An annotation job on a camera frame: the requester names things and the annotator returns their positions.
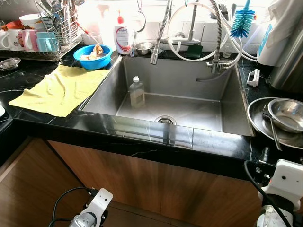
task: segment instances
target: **drain strainer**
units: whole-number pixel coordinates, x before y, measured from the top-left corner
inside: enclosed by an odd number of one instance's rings
[[[163,124],[174,124],[174,125],[177,125],[175,119],[173,119],[170,116],[166,116],[166,115],[157,117],[157,119],[155,120],[155,122],[159,122],[159,123],[163,123]]]

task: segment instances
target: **sink basin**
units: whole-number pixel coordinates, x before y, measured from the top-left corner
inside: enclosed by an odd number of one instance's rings
[[[132,108],[128,88],[139,76],[145,105]],[[82,109],[159,123],[252,135],[236,68],[212,77],[205,62],[120,57]]]

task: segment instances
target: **faucet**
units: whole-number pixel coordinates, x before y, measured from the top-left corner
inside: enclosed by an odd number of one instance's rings
[[[220,17],[220,10],[219,10],[219,6],[218,4],[215,2],[215,0],[210,0],[215,12],[216,12],[216,19],[217,19],[217,24],[218,24],[218,35],[217,35],[217,44],[216,44],[216,50],[215,50],[215,54],[214,54],[214,58],[212,60],[212,62],[207,62],[207,66],[212,68],[212,73],[213,74],[217,74],[219,73],[223,68],[224,68],[224,63],[220,62],[220,45],[221,45],[221,36],[222,36],[222,24],[221,24],[221,17]],[[159,52],[159,47],[160,47],[160,41],[162,38],[162,34],[164,31],[164,28],[166,26],[167,23],[167,18],[168,18],[168,14],[171,8],[171,1],[168,0],[167,1],[167,5],[166,5],[166,10],[165,10],[165,14],[164,14],[164,18],[158,33],[158,38],[156,41],[156,45],[155,48],[153,50],[153,53],[151,55],[151,64],[157,64],[157,59],[158,59],[158,52]],[[191,45],[191,44],[200,44],[201,41],[195,40],[193,39],[193,33],[194,33],[194,25],[195,25],[195,19],[196,19],[196,9],[197,9],[197,5],[194,6],[194,10],[193,10],[193,16],[192,16],[192,21],[191,21],[191,26],[190,26],[190,31],[189,31],[189,35],[188,38],[182,38],[179,37],[178,39],[175,39],[173,41],[173,44],[178,44],[179,41],[185,41],[185,43],[187,45]]]

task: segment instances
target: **yellow towel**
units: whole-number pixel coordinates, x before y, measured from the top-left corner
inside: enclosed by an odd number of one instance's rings
[[[58,67],[32,89],[9,102],[10,105],[66,117],[92,95],[109,70],[86,70],[79,67]]]

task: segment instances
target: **wooden cabinet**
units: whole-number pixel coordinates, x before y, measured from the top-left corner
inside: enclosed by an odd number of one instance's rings
[[[87,187],[104,187],[117,202],[202,227],[251,227],[259,216],[261,201],[249,182],[49,142]]]
[[[1,227],[48,226],[57,198],[82,186],[41,139],[31,140],[10,165],[4,166],[0,175]],[[82,190],[71,192],[59,203],[57,217],[74,217],[87,198],[87,192]],[[56,226],[67,224],[58,222]]]

